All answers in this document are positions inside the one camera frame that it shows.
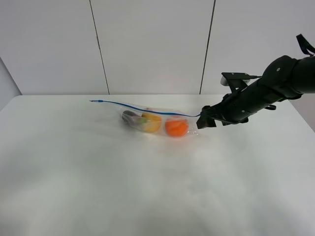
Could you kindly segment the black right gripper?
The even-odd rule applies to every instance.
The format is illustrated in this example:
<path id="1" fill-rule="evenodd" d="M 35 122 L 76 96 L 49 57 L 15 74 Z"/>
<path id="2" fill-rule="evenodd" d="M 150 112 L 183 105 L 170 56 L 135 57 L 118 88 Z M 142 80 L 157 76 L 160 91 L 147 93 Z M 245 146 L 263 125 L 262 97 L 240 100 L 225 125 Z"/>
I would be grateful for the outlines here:
<path id="1" fill-rule="evenodd" d="M 223 125 L 248 122 L 248 117 L 253 115 L 250 108 L 250 100 L 253 99 L 253 92 L 243 90 L 226 94 L 222 101 L 214 106 L 204 106 L 199 119 L 196 122 L 198 129 L 216 127 L 215 120 Z"/>

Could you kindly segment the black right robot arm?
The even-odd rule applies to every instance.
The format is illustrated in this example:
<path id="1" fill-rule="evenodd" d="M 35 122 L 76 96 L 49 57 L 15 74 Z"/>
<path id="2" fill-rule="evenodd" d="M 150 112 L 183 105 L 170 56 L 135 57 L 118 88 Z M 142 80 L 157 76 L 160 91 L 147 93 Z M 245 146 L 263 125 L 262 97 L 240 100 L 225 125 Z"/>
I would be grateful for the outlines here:
<path id="1" fill-rule="evenodd" d="M 262 109 L 275 110 L 276 102 L 295 100 L 315 91 L 315 59 L 282 56 L 273 61 L 262 76 L 223 72 L 221 83 L 231 92 L 214 106 L 204 106 L 197 128 L 246 123 Z"/>

